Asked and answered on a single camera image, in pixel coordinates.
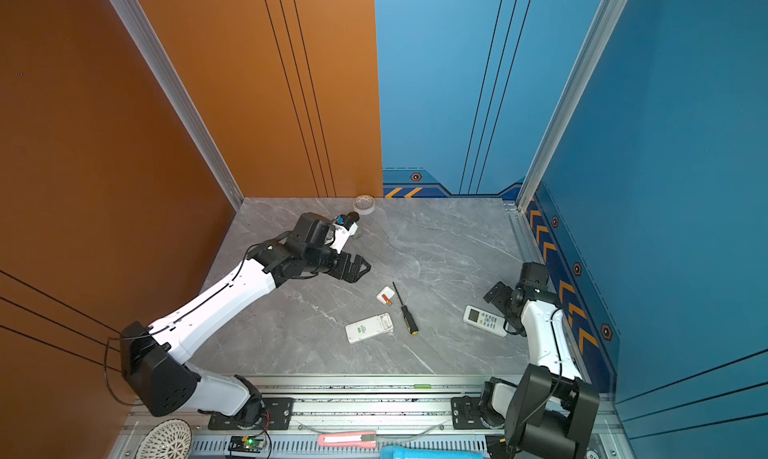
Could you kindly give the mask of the white remote with display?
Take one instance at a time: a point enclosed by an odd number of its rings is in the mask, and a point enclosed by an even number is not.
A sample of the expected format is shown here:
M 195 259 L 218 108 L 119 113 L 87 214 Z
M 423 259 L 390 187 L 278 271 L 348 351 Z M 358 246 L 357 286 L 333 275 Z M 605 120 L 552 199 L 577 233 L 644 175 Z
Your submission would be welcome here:
M 470 326 L 476 327 L 495 336 L 507 336 L 507 331 L 504 328 L 505 319 L 503 317 L 479 309 L 475 306 L 466 306 L 463 314 L 463 321 Z

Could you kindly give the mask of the white battery cover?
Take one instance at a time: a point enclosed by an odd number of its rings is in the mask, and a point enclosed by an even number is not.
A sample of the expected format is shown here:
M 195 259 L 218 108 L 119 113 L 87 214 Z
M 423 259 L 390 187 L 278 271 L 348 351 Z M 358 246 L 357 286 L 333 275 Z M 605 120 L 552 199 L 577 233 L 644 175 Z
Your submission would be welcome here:
M 384 304 L 391 306 L 392 305 L 392 298 L 395 296 L 395 291 L 389 287 L 385 286 L 381 289 L 381 291 L 376 295 L 377 300 Z

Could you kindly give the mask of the white remote control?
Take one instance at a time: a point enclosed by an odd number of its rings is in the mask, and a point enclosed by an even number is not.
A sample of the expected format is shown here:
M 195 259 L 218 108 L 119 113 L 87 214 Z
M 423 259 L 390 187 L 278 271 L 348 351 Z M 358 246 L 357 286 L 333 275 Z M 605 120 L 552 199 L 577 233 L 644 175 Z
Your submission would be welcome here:
M 350 344 L 390 333 L 393 330 L 394 326 L 389 313 L 372 316 L 345 327 L 347 340 Z

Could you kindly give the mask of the black yellow screwdriver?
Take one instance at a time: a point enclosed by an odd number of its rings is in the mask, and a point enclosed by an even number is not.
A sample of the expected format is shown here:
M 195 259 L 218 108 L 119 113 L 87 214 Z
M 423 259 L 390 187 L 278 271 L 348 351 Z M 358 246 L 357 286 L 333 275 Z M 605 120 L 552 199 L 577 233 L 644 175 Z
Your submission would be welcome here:
M 400 309 L 403 315 L 403 319 L 405 321 L 406 327 L 408 332 L 411 335 L 417 335 L 419 333 L 419 328 L 417 326 L 417 323 L 414 319 L 413 314 L 408 309 L 408 306 L 404 303 L 402 295 L 400 294 L 398 287 L 395 282 L 392 283 L 393 290 L 395 291 L 395 294 L 400 302 Z

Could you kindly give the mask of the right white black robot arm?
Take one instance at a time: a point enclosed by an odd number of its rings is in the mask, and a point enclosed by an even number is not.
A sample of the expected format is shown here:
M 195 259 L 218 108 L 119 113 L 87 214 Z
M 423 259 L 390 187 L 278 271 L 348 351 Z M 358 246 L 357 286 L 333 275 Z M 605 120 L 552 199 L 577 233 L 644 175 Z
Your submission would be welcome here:
M 585 458 L 600 405 L 598 390 L 584 379 L 568 345 L 565 312 L 548 290 L 544 264 L 525 262 L 514 287 L 502 282 L 486 293 L 503 327 L 527 339 L 529 364 L 517 383 L 486 381 L 481 418 L 503 430 L 509 457 Z

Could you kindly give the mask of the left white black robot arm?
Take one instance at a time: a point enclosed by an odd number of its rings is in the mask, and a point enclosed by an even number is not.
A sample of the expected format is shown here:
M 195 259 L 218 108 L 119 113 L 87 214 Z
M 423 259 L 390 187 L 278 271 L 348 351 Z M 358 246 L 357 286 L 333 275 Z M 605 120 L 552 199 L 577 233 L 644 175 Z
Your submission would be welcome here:
M 222 326 L 258 299 L 291 280 L 326 274 L 355 283 L 371 268 L 344 246 L 358 229 L 352 211 L 328 219 L 303 213 L 295 226 L 249 246 L 224 278 L 196 298 L 148 326 L 134 322 L 118 338 L 121 373 L 155 417 L 179 409 L 218 414 L 241 428 L 265 415 L 260 391 L 241 375 L 199 368 L 191 358 Z

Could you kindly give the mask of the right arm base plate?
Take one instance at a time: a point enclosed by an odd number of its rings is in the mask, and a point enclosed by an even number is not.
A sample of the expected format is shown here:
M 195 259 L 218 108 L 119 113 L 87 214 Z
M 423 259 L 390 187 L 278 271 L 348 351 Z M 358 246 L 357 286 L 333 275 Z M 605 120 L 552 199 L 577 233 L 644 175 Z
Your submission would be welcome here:
M 452 426 L 455 430 L 502 429 L 505 421 L 490 407 L 482 406 L 479 397 L 460 396 L 450 399 Z

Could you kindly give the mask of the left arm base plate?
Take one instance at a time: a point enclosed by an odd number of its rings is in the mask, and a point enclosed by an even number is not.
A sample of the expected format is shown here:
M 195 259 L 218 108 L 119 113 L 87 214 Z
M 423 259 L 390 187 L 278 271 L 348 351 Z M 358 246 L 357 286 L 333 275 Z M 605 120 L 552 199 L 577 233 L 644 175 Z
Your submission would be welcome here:
M 208 429 L 213 431 L 288 430 L 293 414 L 294 399 L 272 397 L 250 400 L 235 416 L 212 413 Z

